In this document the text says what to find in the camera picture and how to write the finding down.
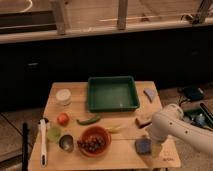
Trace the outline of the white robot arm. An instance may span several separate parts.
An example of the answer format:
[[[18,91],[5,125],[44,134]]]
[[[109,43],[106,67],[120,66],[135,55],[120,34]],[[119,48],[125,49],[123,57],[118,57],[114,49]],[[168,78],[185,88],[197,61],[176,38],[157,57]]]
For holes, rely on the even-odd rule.
[[[183,116],[182,108],[176,104],[166,105],[155,112],[151,125],[146,128],[151,141],[163,144],[172,135],[213,157],[213,132],[184,122]]]

